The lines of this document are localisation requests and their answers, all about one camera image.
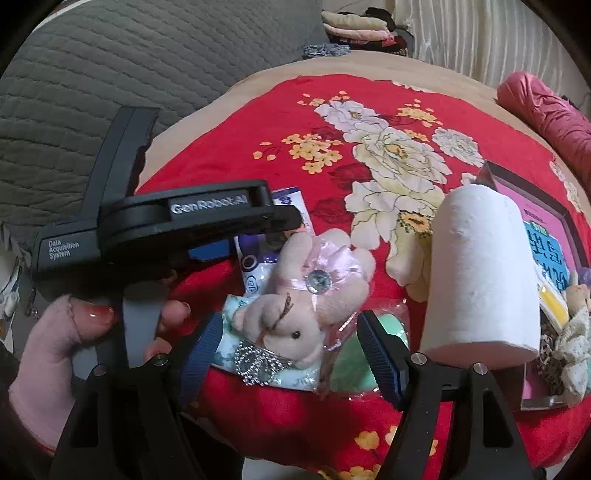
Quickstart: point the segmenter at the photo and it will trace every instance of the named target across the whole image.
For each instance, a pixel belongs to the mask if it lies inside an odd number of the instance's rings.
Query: white curtain
[[[324,0],[331,11],[394,10],[392,0]],[[396,0],[395,22],[415,36],[414,57],[496,88],[525,70],[591,113],[583,76],[562,43],[521,0]]]

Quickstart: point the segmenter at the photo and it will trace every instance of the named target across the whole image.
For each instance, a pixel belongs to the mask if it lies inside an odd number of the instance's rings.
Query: hand
[[[164,305],[158,331],[180,325],[189,317],[188,304],[169,300]],[[63,296],[48,306],[31,330],[21,365],[9,389],[12,408],[35,440],[55,450],[74,398],[71,392],[75,345],[106,334],[118,319],[110,307]],[[144,360],[169,353],[172,346],[156,338],[144,351]]]

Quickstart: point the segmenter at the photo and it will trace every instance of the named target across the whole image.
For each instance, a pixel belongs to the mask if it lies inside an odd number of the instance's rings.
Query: rhinestone
[[[312,270],[306,277],[306,288],[314,295],[322,295],[330,290],[332,278],[325,270]]]

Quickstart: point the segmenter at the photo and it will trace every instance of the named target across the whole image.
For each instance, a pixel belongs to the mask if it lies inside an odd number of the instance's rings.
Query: green cloth
[[[390,335],[400,337],[408,347],[408,338],[402,323],[389,313],[380,315],[379,322]],[[378,388],[373,373],[361,348],[357,332],[340,349],[330,376],[330,389],[334,392],[360,393]]]

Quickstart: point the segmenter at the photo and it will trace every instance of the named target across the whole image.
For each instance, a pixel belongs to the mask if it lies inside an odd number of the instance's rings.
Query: pink plush toy
[[[374,256],[350,249],[349,235],[295,233],[275,268],[275,293],[239,308],[234,328],[252,343],[307,368],[323,353],[325,330],[361,308],[374,276]]]

